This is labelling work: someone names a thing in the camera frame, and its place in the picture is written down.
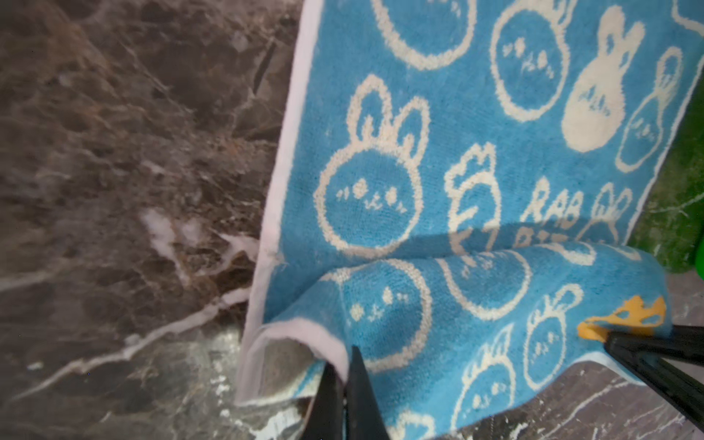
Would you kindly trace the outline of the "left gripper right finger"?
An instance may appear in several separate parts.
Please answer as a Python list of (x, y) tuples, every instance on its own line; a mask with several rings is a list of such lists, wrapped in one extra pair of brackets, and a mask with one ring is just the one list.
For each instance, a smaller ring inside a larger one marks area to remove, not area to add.
[(346, 383), (346, 438), (349, 440), (389, 440), (370, 377), (357, 346)]

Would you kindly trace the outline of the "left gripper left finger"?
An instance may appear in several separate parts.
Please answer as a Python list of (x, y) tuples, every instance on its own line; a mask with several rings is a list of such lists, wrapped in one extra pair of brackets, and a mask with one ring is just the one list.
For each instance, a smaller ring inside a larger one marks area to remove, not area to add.
[(334, 366), (327, 363), (309, 407), (300, 440), (342, 440), (345, 385)]

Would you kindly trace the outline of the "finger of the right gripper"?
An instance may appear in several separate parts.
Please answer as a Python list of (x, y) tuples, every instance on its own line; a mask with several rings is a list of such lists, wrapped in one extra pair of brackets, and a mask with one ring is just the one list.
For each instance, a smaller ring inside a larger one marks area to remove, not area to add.
[(605, 350), (698, 430), (703, 429), (703, 382), (673, 364), (703, 365), (701, 326), (674, 326), (669, 337), (612, 332)]

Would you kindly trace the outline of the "green plastic basket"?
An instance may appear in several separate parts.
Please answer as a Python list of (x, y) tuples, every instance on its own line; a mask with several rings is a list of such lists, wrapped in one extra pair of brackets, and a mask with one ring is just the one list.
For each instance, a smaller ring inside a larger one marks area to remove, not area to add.
[(695, 254), (695, 271), (704, 279), (704, 238), (700, 240)]

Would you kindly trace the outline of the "blue bunny print towel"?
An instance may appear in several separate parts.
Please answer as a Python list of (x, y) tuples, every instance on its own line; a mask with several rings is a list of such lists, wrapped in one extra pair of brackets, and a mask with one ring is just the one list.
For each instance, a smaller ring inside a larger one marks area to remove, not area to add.
[(363, 357), (394, 439), (665, 337), (627, 242), (703, 69), (700, 1), (307, 1), (236, 402)]

